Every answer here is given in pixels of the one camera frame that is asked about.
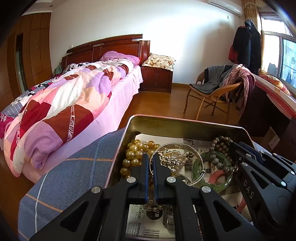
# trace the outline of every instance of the nightstand drawer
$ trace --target nightstand drawer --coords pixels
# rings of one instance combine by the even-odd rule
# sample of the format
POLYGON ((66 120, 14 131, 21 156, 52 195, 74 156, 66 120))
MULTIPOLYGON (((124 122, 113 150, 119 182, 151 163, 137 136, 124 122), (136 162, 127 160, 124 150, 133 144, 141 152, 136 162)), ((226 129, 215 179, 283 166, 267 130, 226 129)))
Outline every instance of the nightstand drawer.
POLYGON ((144 78, 169 79, 170 71, 161 68, 148 68, 144 71, 144 78))
POLYGON ((143 81, 145 88, 168 88, 170 81, 167 80, 154 80, 154 79, 144 79, 143 81))

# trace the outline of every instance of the wooden headboard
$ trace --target wooden headboard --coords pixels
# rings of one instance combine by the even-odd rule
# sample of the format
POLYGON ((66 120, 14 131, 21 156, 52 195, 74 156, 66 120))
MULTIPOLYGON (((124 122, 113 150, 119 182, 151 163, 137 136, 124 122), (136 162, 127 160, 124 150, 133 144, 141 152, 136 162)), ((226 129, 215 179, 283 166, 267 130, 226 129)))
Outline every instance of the wooden headboard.
POLYGON ((143 34, 129 34, 99 39, 78 45, 67 50, 68 55, 62 58, 62 70, 69 64, 96 62, 108 51, 116 51, 139 57, 140 65, 149 57, 150 40, 142 39, 143 34))

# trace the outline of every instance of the ceiling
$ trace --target ceiling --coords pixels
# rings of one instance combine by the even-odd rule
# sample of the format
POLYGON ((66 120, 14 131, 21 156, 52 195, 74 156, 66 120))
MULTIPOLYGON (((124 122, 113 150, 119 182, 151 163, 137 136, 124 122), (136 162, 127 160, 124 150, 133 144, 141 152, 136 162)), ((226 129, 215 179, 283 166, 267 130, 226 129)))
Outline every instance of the ceiling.
POLYGON ((37 0, 23 15, 37 12, 52 12, 67 0, 37 0))

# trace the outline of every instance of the wicker chair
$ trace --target wicker chair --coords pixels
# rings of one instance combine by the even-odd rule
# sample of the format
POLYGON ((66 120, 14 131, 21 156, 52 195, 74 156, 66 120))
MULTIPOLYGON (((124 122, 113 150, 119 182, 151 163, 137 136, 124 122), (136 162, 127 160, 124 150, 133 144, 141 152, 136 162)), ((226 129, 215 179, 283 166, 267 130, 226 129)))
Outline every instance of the wicker chair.
MULTIPOLYGON (((202 82, 202 81, 204 80, 204 78, 205 78, 205 72, 202 72, 202 73, 197 77, 197 79, 196 79, 196 83, 197 83, 198 81, 202 82)), ((201 110, 201 107, 202 107, 203 102, 206 102, 208 105, 206 105, 205 107, 203 107, 203 109, 204 109, 204 108, 207 108, 208 106, 211 105, 211 106, 214 107, 214 108, 213 108, 213 111, 212 111, 212 113, 211 113, 211 115, 214 115, 215 108, 217 108, 218 110, 224 112, 224 113, 226 114, 226 122, 225 122, 225 123, 227 124, 227 123, 228 123, 228 117, 229 117, 230 102, 225 102, 225 101, 221 100, 220 97, 221 97, 224 93, 229 92, 229 91, 232 91, 232 90, 238 88, 240 85, 242 85, 242 82, 237 83, 237 84, 233 84, 233 85, 223 86, 223 87, 220 87, 220 88, 216 89, 213 93, 211 93, 211 94, 209 94, 209 95, 204 94, 204 93, 198 91, 197 89, 195 89, 193 86, 190 85, 190 90, 189 90, 189 92, 188 92, 188 94, 187 94, 187 97, 186 97, 186 103, 185 103, 185 108, 184 108, 184 112, 183 112, 183 113, 185 114, 185 112, 186 112, 186 109, 187 109, 187 103, 188 103, 188 97, 191 96, 191 97, 194 97, 194 98, 196 98, 196 99, 201 100, 201 103, 200 103, 200 105, 199 105, 199 107, 198 107, 198 109, 197 109, 197 114, 196 114, 196 118, 195 118, 196 121, 197 121, 198 115, 199 115, 199 113, 200 113, 200 110, 201 110), (196 93, 196 94, 197 94, 198 96, 200 96, 201 98, 198 98, 198 97, 196 97, 196 96, 191 95, 191 94, 190 94, 191 91, 193 91, 194 93, 196 93), (222 110, 222 109, 220 109, 219 107, 217 107, 217 106, 216 106, 217 103, 228 104, 228 105, 227 105, 227 111, 225 112, 224 110, 222 110)))

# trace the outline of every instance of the purple pillow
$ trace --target purple pillow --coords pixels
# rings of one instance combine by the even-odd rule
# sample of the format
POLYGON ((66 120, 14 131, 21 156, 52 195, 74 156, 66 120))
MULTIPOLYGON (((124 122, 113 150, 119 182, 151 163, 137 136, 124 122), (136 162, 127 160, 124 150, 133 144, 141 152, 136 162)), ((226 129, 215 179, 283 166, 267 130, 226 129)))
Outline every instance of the purple pillow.
POLYGON ((100 58, 100 61, 108 61, 111 59, 117 58, 126 58, 133 63, 134 66, 139 65, 140 59, 133 55, 125 55, 123 53, 117 53, 116 51, 109 51, 104 53, 103 56, 100 58))

